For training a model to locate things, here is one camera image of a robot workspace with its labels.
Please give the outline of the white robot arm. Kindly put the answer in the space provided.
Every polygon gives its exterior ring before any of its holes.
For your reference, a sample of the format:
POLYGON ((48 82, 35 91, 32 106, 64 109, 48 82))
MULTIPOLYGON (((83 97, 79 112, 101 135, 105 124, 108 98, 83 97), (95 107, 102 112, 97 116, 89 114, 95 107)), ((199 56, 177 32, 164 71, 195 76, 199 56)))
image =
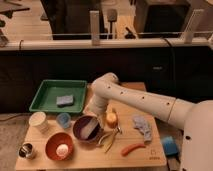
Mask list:
POLYGON ((91 84, 89 109, 106 112, 116 100, 147 112, 184 131, 180 171, 213 171, 213 100, 192 103, 171 96, 125 88, 114 73, 106 73, 91 84))

